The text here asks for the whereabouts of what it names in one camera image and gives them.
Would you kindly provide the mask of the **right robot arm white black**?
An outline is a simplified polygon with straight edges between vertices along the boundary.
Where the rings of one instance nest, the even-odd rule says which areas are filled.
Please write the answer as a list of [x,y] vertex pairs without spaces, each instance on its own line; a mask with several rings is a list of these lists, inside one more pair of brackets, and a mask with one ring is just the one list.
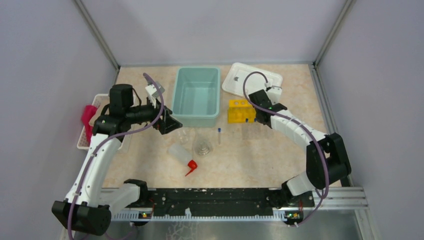
[[265,90],[249,94],[248,101],[255,109],[257,122],[284,134],[305,152],[305,171],[282,184],[281,199],[284,204],[295,206],[303,193],[325,190],[351,174],[350,160],[341,135],[310,127],[283,104],[272,103]]

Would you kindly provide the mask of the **glass erlenmeyer flask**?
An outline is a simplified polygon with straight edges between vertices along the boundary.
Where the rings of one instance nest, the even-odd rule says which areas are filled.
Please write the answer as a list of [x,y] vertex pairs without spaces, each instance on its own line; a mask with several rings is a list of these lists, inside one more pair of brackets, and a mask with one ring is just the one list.
[[198,140],[193,144],[193,151],[199,156],[206,156],[213,151],[213,147],[208,140]]

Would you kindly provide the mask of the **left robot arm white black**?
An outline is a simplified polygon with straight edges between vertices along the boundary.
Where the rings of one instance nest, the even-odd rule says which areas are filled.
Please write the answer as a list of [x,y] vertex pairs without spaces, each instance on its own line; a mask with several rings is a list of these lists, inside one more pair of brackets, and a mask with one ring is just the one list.
[[116,84],[109,91],[109,102],[96,119],[89,149],[78,176],[64,200],[55,201],[51,211],[67,230],[69,239],[77,232],[101,236],[108,230],[112,217],[130,205],[144,207],[151,202],[147,183],[128,179],[123,186],[102,197],[102,185],[110,164],[133,125],[141,130],[154,128],[165,135],[182,124],[172,118],[164,103],[164,88],[149,80],[145,88],[146,104],[138,99],[130,84]]

